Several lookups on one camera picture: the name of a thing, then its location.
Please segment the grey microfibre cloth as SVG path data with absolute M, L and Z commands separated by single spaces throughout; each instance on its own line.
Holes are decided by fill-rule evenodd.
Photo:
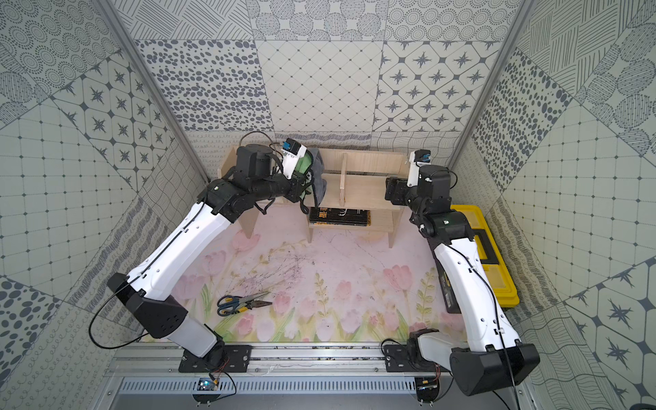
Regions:
M 312 155 L 313 158 L 313 164 L 310 170 L 312 171 L 314 206 L 319 207 L 326 195 L 327 183 L 323 179 L 325 164 L 318 148 L 310 148 L 309 154 Z

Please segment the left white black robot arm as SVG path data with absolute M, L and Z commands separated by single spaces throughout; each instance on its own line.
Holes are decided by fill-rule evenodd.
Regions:
M 113 296 L 152 338 L 176 343 L 196 358 L 219 362 L 222 337 L 191 316 L 174 298 L 174 287 L 205 247 L 240 216 L 260 203 L 283 197 L 302 203 L 306 196 L 318 201 L 324 170 L 319 150 L 289 138 L 280 154 L 266 145 L 244 145 L 236 150 L 236 163 L 209 182 L 179 226 L 141 264 L 108 281 Z

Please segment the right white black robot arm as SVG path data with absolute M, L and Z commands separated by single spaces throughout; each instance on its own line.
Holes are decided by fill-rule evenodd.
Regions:
M 466 342 L 432 329 L 411 333 L 408 354 L 417 364 L 448 370 L 462 393 L 473 396 L 516 389 L 538 366 L 540 356 L 521 341 L 502 312 L 478 254 L 466 215 L 452 209 L 446 167 L 413 165 L 407 179 L 385 181 L 386 201 L 410 209 L 412 224 L 426 239 L 439 272 L 445 273 L 466 329 Z

